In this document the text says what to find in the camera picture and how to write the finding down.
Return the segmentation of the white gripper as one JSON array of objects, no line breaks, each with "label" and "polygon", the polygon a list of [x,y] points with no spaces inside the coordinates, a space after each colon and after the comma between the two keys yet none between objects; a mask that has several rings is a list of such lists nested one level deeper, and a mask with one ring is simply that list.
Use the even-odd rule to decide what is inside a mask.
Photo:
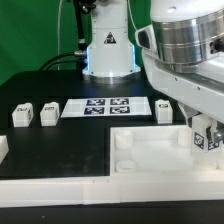
[{"label": "white gripper", "polygon": [[224,141],[224,83],[171,70],[157,56],[151,25],[137,30],[135,39],[142,48],[143,65],[152,87],[179,101],[178,107],[188,127],[192,127],[192,118],[199,112],[215,119],[206,129],[207,139],[213,143]]}]

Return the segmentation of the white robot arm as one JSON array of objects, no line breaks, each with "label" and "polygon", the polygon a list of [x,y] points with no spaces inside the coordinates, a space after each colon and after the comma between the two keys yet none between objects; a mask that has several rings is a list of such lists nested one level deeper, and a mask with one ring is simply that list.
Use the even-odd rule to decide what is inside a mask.
[{"label": "white robot arm", "polygon": [[[96,0],[87,79],[113,83],[136,72],[121,0]],[[224,140],[224,0],[151,0],[151,23],[135,32],[154,89],[214,119]]]}]

